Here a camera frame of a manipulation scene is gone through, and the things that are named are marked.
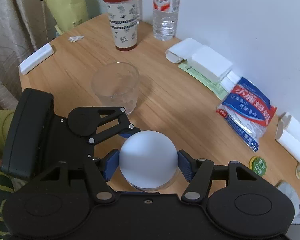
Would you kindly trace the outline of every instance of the water bottle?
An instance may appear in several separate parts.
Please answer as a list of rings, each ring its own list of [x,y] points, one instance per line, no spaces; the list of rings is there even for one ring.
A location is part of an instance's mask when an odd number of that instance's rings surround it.
[[[153,0],[153,34],[161,41],[173,38],[180,0]]]

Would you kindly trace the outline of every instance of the white sphere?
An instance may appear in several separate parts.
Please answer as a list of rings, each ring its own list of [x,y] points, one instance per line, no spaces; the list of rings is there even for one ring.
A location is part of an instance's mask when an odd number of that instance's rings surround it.
[[[172,141],[156,131],[141,131],[129,137],[119,154],[119,167],[128,182],[154,189],[172,179],[178,154]]]

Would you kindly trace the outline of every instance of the beige curtain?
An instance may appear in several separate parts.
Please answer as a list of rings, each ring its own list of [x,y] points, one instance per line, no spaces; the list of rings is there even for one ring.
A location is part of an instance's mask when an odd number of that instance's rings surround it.
[[[0,0],[0,109],[15,109],[22,93],[18,65],[51,40],[40,0]]]

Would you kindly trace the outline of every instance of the green paper bag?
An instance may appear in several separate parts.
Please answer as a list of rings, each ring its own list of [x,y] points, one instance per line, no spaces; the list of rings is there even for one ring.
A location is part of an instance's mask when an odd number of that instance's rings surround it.
[[[44,0],[62,32],[88,20],[85,0]]]

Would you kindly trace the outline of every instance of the green packet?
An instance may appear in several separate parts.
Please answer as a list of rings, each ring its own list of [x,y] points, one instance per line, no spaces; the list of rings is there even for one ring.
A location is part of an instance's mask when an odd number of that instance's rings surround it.
[[[194,68],[188,66],[187,61],[181,62],[178,67],[189,73],[195,79],[199,80],[202,84],[209,88],[219,99],[223,100],[228,94],[228,92],[221,86],[220,83],[212,83],[209,79],[200,74]]]

